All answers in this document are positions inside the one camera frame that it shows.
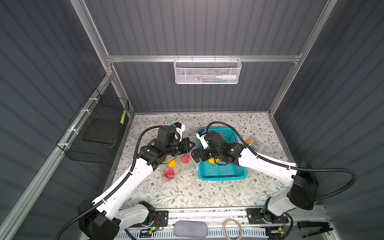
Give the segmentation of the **yellow lemon toy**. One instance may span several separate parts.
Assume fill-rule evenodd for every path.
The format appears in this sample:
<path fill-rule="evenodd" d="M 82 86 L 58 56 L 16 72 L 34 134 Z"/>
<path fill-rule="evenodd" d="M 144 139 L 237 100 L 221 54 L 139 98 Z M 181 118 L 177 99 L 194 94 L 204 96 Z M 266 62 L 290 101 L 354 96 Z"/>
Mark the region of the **yellow lemon toy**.
<path fill-rule="evenodd" d="M 176 166 L 176 160 L 168 159 L 167 166 L 168 166 L 168 168 L 174 168 Z"/>

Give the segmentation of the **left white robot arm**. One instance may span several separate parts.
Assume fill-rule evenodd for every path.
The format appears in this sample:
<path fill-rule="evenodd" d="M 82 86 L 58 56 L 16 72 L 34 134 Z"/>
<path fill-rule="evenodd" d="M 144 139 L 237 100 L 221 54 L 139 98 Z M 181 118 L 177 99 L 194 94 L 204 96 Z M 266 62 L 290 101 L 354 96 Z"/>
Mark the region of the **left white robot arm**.
<path fill-rule="evenodd" d="M 130 169 L 99 197 L 79 206 L 79 228 L 89 239 L 113 240 L 122 230 L 134 225 L 149 226 L 154 221 L 155 208 L 145 201 L 125 210 L 121 206 L 168 156 L 187 154 L 195 146 L 182 136 L 185 125 L 179 122 L 156 128 L 158 135 L 154 143 L 140 147 L 137 142 Z"/>

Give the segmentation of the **clear zip top bag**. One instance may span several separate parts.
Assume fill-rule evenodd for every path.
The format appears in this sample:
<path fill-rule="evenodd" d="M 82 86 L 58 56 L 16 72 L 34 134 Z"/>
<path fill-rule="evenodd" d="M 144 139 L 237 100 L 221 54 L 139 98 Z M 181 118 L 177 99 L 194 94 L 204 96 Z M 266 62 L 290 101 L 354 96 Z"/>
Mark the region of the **clear zip top bag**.
<path fill-rule="evenodd" d="M 159 164 L 159 167 L 160 167 L 160 171 L 161 171 L 161 174 L 162 174 L 162 180 L 165 181 L 165 182 L 168 182 L 170 180 L 166 179 L 164 177 L 164 170 L 166 168 L 168 168 L 167 166 L 167 162 L 168 162 L 168 159 L 174 159 L 176 160 L 176 166 L 173 168 L 174 172 L 175 172 L 175 177 L 174 179 L 178 178 L 178 177 L 181 177 L 182 175 L 188 173 L 189 171 L 191 170 L 194 170 L 197 166 L 197 163 L 195 162 L 195 160 L 192 158 L 192 156 L 190 157 L 190 161 L 188 164 L 182 164 L 181 163 L 181 157 L 183 155 L 177 155 L 177 156 L 166 156 L 165 157 L 165 161 L 162 163 L 162 164 Z"/>

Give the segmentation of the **teal plastic basket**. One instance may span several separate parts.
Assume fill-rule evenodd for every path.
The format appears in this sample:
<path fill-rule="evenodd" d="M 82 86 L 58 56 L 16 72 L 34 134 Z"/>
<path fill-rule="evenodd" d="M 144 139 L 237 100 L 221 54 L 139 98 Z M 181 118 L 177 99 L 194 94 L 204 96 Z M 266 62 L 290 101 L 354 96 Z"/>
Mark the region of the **teal plastic basket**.
<path fill-rule="evenodd" d="M 210 131 L 219 133 L 228 144 L 239 143 L 238 136 L 230 128 L 210 128 Z M 236 181 L 247 177 L 245 167 L 238 167 L 233 164 L 219 166 L 206 161 L 200 162 L 197 169 L 199 178 L 206 182 Z"/>

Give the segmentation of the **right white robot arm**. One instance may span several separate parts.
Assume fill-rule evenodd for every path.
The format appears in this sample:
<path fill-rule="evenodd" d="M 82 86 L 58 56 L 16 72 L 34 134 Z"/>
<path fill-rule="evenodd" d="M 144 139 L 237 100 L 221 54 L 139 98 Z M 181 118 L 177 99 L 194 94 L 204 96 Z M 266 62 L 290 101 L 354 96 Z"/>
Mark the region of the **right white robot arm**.
<path fill-rule="evenodd" d="M 192 151 L 192 157 L 197 162 L 209 159 L 219 159 L 221 163 L 256 170 L 273 177 L 287 188 L 268 197 L 261 210 L 261 216 L 266 223 L 273 223 L 286 212 L 299 208 L 312 210 L 319 182 L 312 172 L 294 170 L 297 165 L 270 158 L 266 155 L 253 153 L 249 145 L 237 142 L 228 143 L 217 132 L 207 132 L 204 129 L 196 133 L 201 147 Z"/>

